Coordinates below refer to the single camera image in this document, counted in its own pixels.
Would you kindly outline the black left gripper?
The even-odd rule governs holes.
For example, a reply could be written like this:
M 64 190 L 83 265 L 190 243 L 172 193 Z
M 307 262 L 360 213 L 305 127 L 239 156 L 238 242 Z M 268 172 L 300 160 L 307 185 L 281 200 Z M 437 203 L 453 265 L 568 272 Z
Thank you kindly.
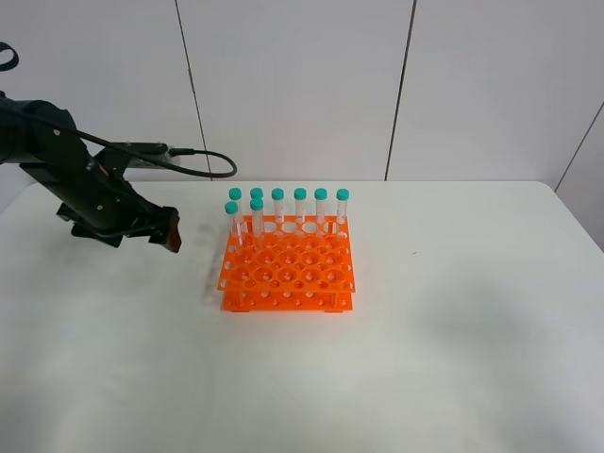
M 148 237 L 172 253 L 180 250 L 178 210 L 155 205 L 133 190 L 123 178 L 127 158 L 110 151 L 94 157 L 82 141 L 60 141 L 57 149 L 57 216 L 73 223 L 74 236 L 113 247 L 124 237 Z

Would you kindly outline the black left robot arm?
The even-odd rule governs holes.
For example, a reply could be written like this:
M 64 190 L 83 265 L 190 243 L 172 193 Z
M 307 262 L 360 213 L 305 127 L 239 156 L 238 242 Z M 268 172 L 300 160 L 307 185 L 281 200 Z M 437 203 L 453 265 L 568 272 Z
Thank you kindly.
M 19 165 L 61 201 L 57 216 L 73 224 L 73 236 L 113 247 L 125 237 L 147 237 L 176 253 L 179 213 L 133 189 L 124 179 L 131 160 L 113 143 L 91 155 L 66 109 L 1 97 L 1 161 Z

